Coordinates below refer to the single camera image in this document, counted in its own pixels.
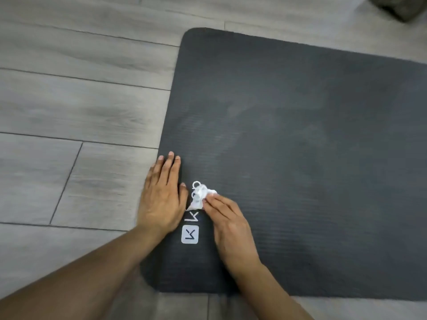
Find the yoga mat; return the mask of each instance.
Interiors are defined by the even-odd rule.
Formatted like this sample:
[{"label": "yoga mat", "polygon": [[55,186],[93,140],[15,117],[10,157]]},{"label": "yoga mat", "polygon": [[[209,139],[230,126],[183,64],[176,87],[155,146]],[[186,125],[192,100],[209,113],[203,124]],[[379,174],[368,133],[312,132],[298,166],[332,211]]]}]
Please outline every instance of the yoga mat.
[{"label": "yoga mat", "polygon": [[[289,294],[424,300],[426,140],[426,65],[195,28],[159,154],[239,204]],[[142,274],[163,292],[236,292],[211,221],[192,218]]]}]

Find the gray floor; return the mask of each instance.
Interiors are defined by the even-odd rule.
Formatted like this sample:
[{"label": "gray floor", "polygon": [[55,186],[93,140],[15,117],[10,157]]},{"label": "gray floor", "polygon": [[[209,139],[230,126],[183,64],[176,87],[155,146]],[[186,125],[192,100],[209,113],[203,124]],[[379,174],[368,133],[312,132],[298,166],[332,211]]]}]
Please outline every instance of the gray floor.
[{"label": "gray floor", "polygon": [[[0,296],[131,229],[188,29],[427,63],[426,16],[403,25],[366,0],[0,0],[0,21]],[[427,313],[425,302],[299,301],[317,319]],[[107,317],[253,315],[240,298],[156,294],[135,272]]]}]

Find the hand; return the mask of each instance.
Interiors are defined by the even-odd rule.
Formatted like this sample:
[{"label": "hand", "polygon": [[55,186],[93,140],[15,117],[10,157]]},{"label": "hand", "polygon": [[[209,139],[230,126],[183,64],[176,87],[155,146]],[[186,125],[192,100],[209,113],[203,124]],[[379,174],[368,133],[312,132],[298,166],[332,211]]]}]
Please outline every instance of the hand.
[{"label": "hand", "polygon": [[185,184],[178,187],[181,158],[177,156],[175,161],[173,158],[171,151],[166,162],[159,156],[151,166],[138,208],[137,226],[158,229],[163,237],[178,226],[188,197]]},{"label": "hand", "polygon": [[248,221],[236,202],[218,194],[203,200],[220,257],[235,280],[262,266]]}]

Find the white tissue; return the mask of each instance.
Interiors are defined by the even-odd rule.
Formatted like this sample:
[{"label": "white tissue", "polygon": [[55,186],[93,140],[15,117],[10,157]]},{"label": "white tissue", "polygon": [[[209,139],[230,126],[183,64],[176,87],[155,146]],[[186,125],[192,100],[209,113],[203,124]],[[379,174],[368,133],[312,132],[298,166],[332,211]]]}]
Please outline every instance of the white tissue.
[{"label": "white tissue", "polygon": [[208,189],[205,184],[201,184],[199,181],[193,182],[193,190],[194,191],[191,194],[193,201],[186,211],[203,209],[202,200],[206,197],[206,195],[216,193],[215,190]]}]

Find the forearm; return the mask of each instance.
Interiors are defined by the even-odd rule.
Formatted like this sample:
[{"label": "forearm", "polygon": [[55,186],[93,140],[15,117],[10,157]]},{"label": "forearm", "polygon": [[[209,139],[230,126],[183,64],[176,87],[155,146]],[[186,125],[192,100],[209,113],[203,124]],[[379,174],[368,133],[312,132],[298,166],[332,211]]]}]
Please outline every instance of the forearm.
[{"label": "forearm", "polygon": [[312,320],[312,317],[282,289],[264,265],[235,279],[259,320]]},{"label": "forearm", "polygon": [[137,227],[0,301],[2,319],[101,317],[128,273],[163,239]]}]

